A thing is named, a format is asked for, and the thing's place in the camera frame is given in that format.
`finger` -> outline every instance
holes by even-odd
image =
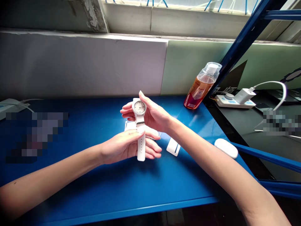
[[[128,121],[135,121],[135,117],[128,118]]]
[[[155,150],[150,148],[149,146],[145,146],[145,154],[146,153],[151,154],[155,158],[160,158],[161,157],[161,153],[155,152]]]
[[[155,141],[153,141],[149,138],[145,139],[145,144],[146,144],[146,146],[149,146],[150,148],[152,148],[157,153],[162,151],[162,148],[160,148]]]
[[[142,102],[146,103],[146,106],[149,108],[151,108],[155,104],[151,99],[146,97],[141,90],[139,92],[139,98]]]
[[[122,107],[122,109],[124,109],[124,110],[131,109],[131,108],[132,108],[132,104],[133,104],[133,102],[129,102],[129,103],[127,103],[126,105],[124,105],[124,106]]]
[[[155,159],[155,157],[151,154],[145,153],[145,158],[147,159]]]
[[[156,135],[156,134],[153,134],[152,132],[150,131],[145,131],[145,135],[148,136],[148,137],[151,137],[153,138],[154,140],[160,140],[161,137]]]
[[[122,117],[123,118],[130,118],[130,117],[135,117],[135,115],[134,115],[133,112],[130,112],[130,113],[122,114]]]
[[[137,132],[136,130],[127,130],[122,132],[122,136],[124,139],[124,142],[126,144],[132,143],[136,140],[139,140],[143,135],[144,135],[145,131],[140,131]]]
[[[120,110],[120,113],[121,113],[121,114],[126,114],[126,113],[130,113],[130,112],[133,112],[133,109],[132,109],[132,108],[130,108],[130,109],[121,109],[121,110]]]

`green panel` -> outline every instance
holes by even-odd
[[[168,42],[161,95],[187,94],[195,77],[207,62],[221,62],[232,43],[170,40]],[[254,43],[234,66],[247,60],[238,89],[266,81],[280,81],[301,67],[301,45]],[[289,89],[301,87],[301,76],[287,82]],[[280,89],[266,84],[258,89]]]
[[[170,40],[161,95],[187,94],[207,62],[220,62],[232,43]]]
[[[238,89],[262,82],[280,81],[285,75],[301,67],[301,45],[254,43],[235,65],[248,60]],[[285,83],[287,88],[301,87],[301,76]],[[278,84],[265,84],[258,89],[281,89]]]

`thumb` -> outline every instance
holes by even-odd
[[[139,131],[137,132],[136,130],[128,130],[125,131],[127,134],[124,136],[124,141],[129,144],[132,143],[133,141],[139,140],[145,133],[145,131]]]
[[[139,92],[139,98],[140,98],[140,100],[142,100],[142,102],[144,102],[145,104],[146,104],[146,106],[147,107],[152,107],[153,106],[153,104],[154,104],[154,102],[151,100],[151,99],[149,99],[148,97],[146,97],[144,94],[143,94],[143,92],[140,90],[140,92]]]

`forearm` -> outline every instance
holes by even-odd
[[[99,165],[95,147],[88,148],[2,186],[1,204],[17,218]]]
[[[226,190],[246,214],[259,209],[269,212],[270,209],[264,209],[269,204],[278,206],[272,195],[241,165],[178,120],[171,120],[167,133]]]

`person's left hand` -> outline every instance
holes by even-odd
[[[143,133],[138,133],[136,130],[127,130],[122,133],[117,134],[111,139],[101,143],[98,148],[101,150],[101,162],[103,164],[112,164],[115,162],[122,161],[134,156],[137,156],[138,142],[144,135]],[[146,132],[146,136],[149,136],[155,140],[159,140],[158,135]],[[160,158],[160,152],[162,149],[157,145],[156,142],[149,138],[145,138],[145,158],[155,159]]]

